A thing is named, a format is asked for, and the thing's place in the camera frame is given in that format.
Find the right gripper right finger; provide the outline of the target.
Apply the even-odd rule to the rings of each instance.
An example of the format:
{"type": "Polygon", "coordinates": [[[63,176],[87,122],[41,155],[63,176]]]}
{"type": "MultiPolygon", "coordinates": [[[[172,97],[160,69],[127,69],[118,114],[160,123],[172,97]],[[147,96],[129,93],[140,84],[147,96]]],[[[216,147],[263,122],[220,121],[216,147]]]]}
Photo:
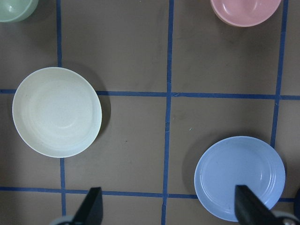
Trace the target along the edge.
{"type": "Polygon", "coordinates": [[[236,185],[234,213],[240,225],[283,225],[247,185],[236,185]]]}

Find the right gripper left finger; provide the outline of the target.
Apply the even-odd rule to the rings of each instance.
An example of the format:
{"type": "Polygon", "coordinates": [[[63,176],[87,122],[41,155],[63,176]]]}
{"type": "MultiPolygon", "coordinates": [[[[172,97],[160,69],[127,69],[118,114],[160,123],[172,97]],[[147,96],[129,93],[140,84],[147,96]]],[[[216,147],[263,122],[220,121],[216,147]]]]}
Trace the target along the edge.
{"type": "Polygon", "coordinates": [[[101,187],[92,187],[75,213],[74,225],[100,225],[103,220],[103,198],[101,187]]]}

